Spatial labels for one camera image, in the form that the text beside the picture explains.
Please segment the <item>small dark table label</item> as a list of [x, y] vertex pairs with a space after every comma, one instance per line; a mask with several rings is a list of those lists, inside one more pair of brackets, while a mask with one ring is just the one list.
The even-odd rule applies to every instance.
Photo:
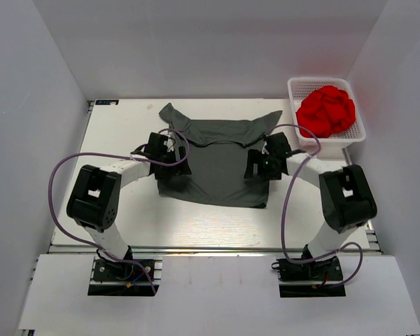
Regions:
[[116, 106], [119, 104], [118, 99], [97, 99], [94, 102], [95, 106]]

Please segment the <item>dark grey t shirt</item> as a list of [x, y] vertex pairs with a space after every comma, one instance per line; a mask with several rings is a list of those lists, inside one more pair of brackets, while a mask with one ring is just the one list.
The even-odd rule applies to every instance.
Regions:
[[263, 149], [261, 136], [278, 124], [281, 115], [277, 110], [253, 120], [196, 120], [166, 105], [159, 117], [190, 143], [191, 174], [159, 180], [159, 194], [199, 204], [264, 209], [269, 182], [258, 177], [246, 180], [244, 173], [248, 151]]

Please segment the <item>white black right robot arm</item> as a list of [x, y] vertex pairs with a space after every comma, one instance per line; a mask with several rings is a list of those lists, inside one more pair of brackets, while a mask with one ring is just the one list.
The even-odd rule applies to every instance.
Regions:
[[[377, 204], [363, 168], [351, 164], [329, 170], [317, 153], [292, 150], [283, 133], [264, 136], [262, 150], [250, 149], [247, 155], [245, 179], [259, 177], [278, 181], [285, 174], [291, 177], [281, 215], [281, 247], [285, 259], [302, 265], [303, 273], [318, 279], [328, 269], [327, 260], [349, 246], [361, 246], [348, 238], [377, 215]], [[286, 211], [292, 188], [297, 179], [317, 187], [321, 196], [324, 222], [316, 236], [304, 247], [299, 259], [291, 258], [286, 248]]]

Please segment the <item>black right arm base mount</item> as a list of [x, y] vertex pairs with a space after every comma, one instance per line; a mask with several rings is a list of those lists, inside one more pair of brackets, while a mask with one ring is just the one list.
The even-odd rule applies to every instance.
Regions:
[[321, 262], [295, 264], [285, 258], [271, 264], [278, 273], [280, 298], [341, 298], [346, 296], [338, 257]]

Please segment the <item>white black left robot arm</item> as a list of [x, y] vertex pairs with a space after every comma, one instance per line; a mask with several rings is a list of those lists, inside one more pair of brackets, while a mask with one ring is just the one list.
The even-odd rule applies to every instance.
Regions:
[[163, 129], [152, 132], [148, 142], [127, 157], [98, 153], [97, 157], [116, 161], [103, 167], [81, 167], [66, 213], [91, 236], [98, 256], [111, 261], [109, 269], [118, 279], [127, 279], [134, 271], [132, 250], [116, 225], [120, 191], [149, 176], [161, 181], [190, 175], [189, 154], [190, 144], [182, 133]]

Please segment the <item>red crumpled t shirt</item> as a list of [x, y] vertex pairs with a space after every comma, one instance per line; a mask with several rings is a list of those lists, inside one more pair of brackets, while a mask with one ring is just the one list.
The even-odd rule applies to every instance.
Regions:
[[356, 122], [356, 107], [345, 90], [326, 85], [305, 98], [296, 113], [300, 134], [326, 139], [347, 131]]

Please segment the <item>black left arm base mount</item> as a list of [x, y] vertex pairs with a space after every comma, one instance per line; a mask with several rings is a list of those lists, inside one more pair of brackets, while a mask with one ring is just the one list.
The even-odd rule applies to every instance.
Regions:
[[143, 270], [134, 264], [117, 264], [95, 258], [92, 264], [87, 295], [90, 297], [154, 297], [146, 276], [148, 273], [155, 291], [160, 287], [162, 260], [138, 259]]

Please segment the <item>white perforated plastic basket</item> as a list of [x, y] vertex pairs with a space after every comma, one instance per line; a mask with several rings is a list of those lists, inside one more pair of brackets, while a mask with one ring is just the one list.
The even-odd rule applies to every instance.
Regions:
[[341, 78], [298, 77], [288, 80], [290, 107], [298, 142], [303, 148], [316, 146], [333, 151], [362, 142], [365, 128], [350, 84]]

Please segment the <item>aluminium front table rail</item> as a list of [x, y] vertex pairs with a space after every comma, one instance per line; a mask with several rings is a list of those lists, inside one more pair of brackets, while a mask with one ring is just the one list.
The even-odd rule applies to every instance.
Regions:
[[[52, 245], [48, 253], [54, 254], [95, 254], [95, 247], [87, 246], [60, 246]], [[142, 248], [132, 247], [133, 254], [273, 254], [282, 256], [283, 252], [278, 248]]]

